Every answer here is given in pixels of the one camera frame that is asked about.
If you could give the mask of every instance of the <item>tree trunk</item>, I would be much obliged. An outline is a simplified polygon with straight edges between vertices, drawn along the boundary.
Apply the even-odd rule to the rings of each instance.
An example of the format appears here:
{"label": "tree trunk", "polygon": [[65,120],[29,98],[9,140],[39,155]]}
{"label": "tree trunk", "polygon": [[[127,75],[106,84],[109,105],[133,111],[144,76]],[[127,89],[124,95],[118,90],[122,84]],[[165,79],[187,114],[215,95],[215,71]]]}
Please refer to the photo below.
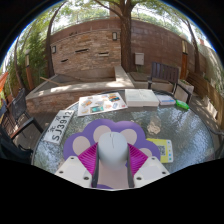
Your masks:
{"label": "tree trunk", "polygon": [[17,80],[19,82],[20,88],[22,88],[22,89],[24,88],[27,91],[26,86],[23,83],[22,77],[20,75],[18,64],[17,64],[17,45],[18,45],[18,42],[19,42],[19,37],[17,38],[16,46],[15,46],[15,49],[14,49],[14,65],[15,65],[16,77],[17,77]]}
{"label": "tree trunk", "polygon": [[198,45],[197,45],[197,41],[196,38],[194,36],[194,33],[192,31],[191,25],[189,23],[189,21],[187,20],[187,26],[188,29],[190,31],[192,40],[193,40],[193,46],[194,46],[194,57],[195,57],[195,73],[196,74],[200,74],[201,75],[201,71],[200,71],[200,58],[199,58],[199,51],[198,51]]}
{"label": "tree trunk", "polygon": [[131,71],[131,13],[121,19],[121,65]]}
{"label": "tree trunk", "polygon": [[51,55],[51,28],[52,24],[54,22],[55,17],[57,16],[59,10],[66,2],[62,3],[60,7],[55,11],[53,17],[50,20],[48,31],[47,31],[47,38],[46,38],[46,58],[47,58],[47,65],[48,65],[48,78],[54,76],[54,67],[53,67],[53,61],[52,61],[52,55]]}

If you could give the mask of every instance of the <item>paper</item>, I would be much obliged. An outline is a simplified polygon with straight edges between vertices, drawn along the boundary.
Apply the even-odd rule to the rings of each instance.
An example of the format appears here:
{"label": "paper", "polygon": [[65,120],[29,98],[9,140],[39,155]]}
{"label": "paper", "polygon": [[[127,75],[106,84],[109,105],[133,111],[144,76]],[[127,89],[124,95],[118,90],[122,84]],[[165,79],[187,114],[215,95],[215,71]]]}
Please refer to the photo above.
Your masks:
{"label": "paper", "polygon": [[72,110],[60,110],[48,128],[43,140],[59,145],[73,114],[74,111]]}
{"label": "paper", "polygon": [[127,108],[119,93],[79,98],[78,116],[104,113]]}

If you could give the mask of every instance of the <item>white box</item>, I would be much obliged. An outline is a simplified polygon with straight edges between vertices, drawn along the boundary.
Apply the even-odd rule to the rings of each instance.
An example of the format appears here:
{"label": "white box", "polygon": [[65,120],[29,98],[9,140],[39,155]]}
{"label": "white box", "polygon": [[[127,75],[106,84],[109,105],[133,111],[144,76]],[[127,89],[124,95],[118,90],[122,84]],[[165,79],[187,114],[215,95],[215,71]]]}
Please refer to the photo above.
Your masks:
{"label": "white box", "polygon": [[139,89],[143,106],[158,107],[159,100],[151,89]]}
{"label": "white box", "polygon": [[142,97],[138,89],[125,89],[125,99],[128,107],[143,107]]}
{"label": "white box", "polygon": [[151,89],[126,89],[125,98],[128,107],[157,107],[159,100]]}
{"label": "white box", "polygon": [[135,53],[135,64],[144,65],[144,53]]}

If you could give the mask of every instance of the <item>brick wall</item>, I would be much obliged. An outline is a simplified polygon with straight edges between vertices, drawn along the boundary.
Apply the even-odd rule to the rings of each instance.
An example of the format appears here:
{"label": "brick wall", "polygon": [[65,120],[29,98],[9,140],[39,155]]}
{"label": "brick wall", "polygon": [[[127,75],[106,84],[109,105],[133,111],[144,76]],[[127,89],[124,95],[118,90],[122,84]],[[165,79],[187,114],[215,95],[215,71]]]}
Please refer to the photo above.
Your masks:
{"label": "brick wall", "polygon": [[[52,46],[57,46],[53,54],[55,73],[105,68],[121,63],[120,41],[112,40],[112,32],[120,34],[120,20],[107,19],[85,22],[55,33],[51,38]],[[132,21],[132,65],[136,71],[135,52],[144,53],[143,72],[151,72],[153,61],[181,68],[182,39],[175,33],[154,24]],[[89,48],[88,53],[74,54],[75,50]],[[109,52],[109,57],[98,57],[100,52]],[[193,45],[188,43],[189,71],[194,72],[195,59]],[[206,72],[206,59],[200,54],[201,71]]]}
{"label": "brick wall", "polygon": [[[154,24],[132,21],[132,71],[136,71],[135,52],[144,53],[144,72],[151,72],[153,61],[181,68],[182,38]],[[201,70],[206,69],[206,59],[200,54]],[[193,45],[188,43],[187,69],[194,71]]]}
{"label": "brick wall", "polygon": [[[114,29],[113,21],[104,20],[101,24],[84,23],[83,27],[80,25],[76,27],[79,32],[74,31],[72,28],[74,29],[74,26],[61,31],[62,34],[58,32],[52,37],[51,46],[56,46],[56,53],[52,54],[56,74],[112,68],[121,64],[120,41],[112,40],[112,32],[118,31]],[[89,51],[75,52],[81,49],[89,49]],[[109,52],[109,56],[100,57],[99,53],[104,52]]]}

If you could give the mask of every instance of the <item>card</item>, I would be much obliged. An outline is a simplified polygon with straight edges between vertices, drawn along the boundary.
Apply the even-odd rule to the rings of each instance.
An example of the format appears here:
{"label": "card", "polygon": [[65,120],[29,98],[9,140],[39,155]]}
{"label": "card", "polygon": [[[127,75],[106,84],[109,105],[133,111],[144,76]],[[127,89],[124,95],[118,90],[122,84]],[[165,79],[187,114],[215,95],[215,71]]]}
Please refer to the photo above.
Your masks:
{"label": "card", "polygon": [[100,112],[100,111],[104,111],[103,107],[90,107],[90,111],[91,113],[96,113],[96,112]]}
{"label": "card", "polygon": [[172,163],[173,162],[173,147],[171,140],[167,139],[153,139],[147,138],[146,140],[153,142],[160,151],[160,162],[161,163]]}

